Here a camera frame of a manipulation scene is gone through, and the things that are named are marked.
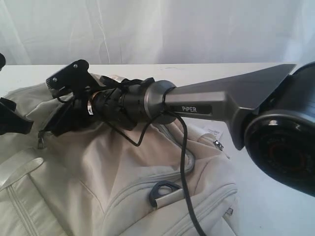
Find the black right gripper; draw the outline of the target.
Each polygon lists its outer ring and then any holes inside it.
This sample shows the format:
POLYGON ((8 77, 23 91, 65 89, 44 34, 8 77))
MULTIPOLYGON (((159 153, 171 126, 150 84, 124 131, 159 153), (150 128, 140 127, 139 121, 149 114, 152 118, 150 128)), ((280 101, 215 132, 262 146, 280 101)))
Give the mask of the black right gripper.
POLYGON ((78 132, 98 124, 96 117, 88 112, 88 95, 75 96, 72 93, 61 99, 58 107, 45 122, 44 133, 50 132, 58 137, 67 132, 78 132))

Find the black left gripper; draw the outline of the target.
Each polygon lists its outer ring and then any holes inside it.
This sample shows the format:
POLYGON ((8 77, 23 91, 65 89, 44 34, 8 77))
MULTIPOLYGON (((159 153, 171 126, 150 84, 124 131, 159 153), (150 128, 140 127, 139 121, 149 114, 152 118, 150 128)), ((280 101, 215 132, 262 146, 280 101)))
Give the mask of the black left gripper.
POLYGON ((16 111, 16 103, 1 97, 0 98, 0 134, 20 133, 29 134, 33 121, 20 115, 16 111))

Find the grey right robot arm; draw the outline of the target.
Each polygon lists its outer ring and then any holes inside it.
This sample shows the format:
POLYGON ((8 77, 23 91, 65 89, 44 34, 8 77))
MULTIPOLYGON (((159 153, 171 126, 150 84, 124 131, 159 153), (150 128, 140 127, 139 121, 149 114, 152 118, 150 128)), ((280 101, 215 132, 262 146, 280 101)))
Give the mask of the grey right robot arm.
POLYGON ((315 65, 280 64, 178 87, 167 80, 96 79, 78 60, 46 80, 61 107, 46 130, 55 136, 103 121, 118 132, 177 117, 222 121, 272 179, 315 194, 315 65))

